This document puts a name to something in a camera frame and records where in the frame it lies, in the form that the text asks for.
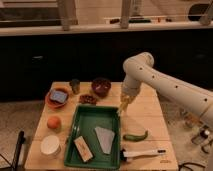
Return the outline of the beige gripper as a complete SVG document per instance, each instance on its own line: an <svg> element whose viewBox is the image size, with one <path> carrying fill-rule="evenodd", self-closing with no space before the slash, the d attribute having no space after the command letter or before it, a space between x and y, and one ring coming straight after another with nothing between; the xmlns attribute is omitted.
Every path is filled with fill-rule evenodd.
<svg viewBox="0 0 213 171"><path fill-rule="evenodd" d="M125 110L127 109L128 105L134 101L134 99L135 99L135 96L129 96L125 93L121 94L121 104L125 104L125 107L126 107Z"/></svg>

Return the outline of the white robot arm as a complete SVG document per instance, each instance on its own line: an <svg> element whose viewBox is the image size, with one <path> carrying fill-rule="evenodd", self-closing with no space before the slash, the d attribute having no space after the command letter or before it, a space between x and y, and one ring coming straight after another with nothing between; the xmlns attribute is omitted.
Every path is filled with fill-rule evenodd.
<svg viewBox="0 0 213 171"><path fill-rule="evenodd" d="M163 74L155 70L153 65L154 57L149 52L142 52L124 61L125 78L121 84L119 112L133 102L140 93L141 84L145 83L195 114L213 131L213 92Z"/></svg>

